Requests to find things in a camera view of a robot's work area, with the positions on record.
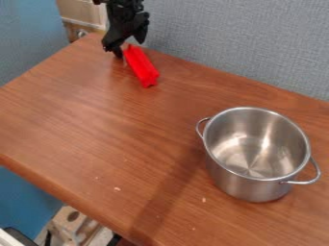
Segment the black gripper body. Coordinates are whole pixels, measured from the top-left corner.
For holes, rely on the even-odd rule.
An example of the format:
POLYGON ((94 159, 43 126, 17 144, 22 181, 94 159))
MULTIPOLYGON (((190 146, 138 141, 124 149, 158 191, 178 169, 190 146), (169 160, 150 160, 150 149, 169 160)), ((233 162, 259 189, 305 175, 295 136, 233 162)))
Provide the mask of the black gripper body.
POLYGON ((150 13, 145 11, 145 0, 93 0, 95 5, 105 4, 110 21, 102 45, 106 42, 117 42, 134 37, 136 26, 149 23, 150 13))

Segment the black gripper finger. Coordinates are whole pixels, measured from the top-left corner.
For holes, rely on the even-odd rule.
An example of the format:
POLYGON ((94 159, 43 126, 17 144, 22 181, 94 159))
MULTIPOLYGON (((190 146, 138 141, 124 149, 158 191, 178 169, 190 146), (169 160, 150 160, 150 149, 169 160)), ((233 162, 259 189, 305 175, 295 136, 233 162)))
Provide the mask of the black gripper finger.
POLYGON ((140 43, 146 41, 149 34, 149 23, 141 23, 136 26, 134 38, 140 43))
POLYGON ((120 59, 124 58, 124 51, 122 51, 121 45, 122 45, 122 41, 106 42, 104 44, 105 51, 113 52, 120 59))

